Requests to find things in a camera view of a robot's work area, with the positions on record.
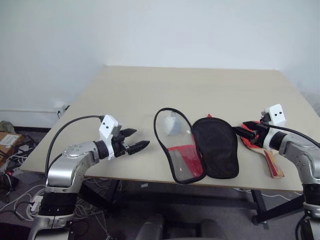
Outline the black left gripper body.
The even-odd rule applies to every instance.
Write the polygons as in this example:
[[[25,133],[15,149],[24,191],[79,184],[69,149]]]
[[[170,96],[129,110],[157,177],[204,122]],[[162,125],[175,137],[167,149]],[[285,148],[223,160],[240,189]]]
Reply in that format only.
[[[115,158],[129,152],[129,146],[125,143],[125,138],[129,135],[128,131],[120,131],[117,136],[112,137],[112,149]]]

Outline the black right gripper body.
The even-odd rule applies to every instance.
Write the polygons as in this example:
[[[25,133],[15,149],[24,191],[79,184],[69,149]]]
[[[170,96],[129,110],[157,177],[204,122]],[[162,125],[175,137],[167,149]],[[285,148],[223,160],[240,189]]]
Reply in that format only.
[[[262,123],[260,123],[260,125],[260,130],[253,130],[255,132],[255,138],[250,141],[251,144],[258,147],[262,147],[264,145],[265,138],[269,133],[269,127]]]

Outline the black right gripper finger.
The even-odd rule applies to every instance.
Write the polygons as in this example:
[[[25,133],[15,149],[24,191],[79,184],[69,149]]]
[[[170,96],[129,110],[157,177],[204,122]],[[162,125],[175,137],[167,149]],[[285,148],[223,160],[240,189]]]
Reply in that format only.
[[[248,130],[246,128],[236,126],[234,127],[235,133],[245,139],[255,139],[256,138],[256,133],[254,131]]]
[[[261,129],[261,123],[259,121],[245,121],[244,125],[251,131],[258,131]]]

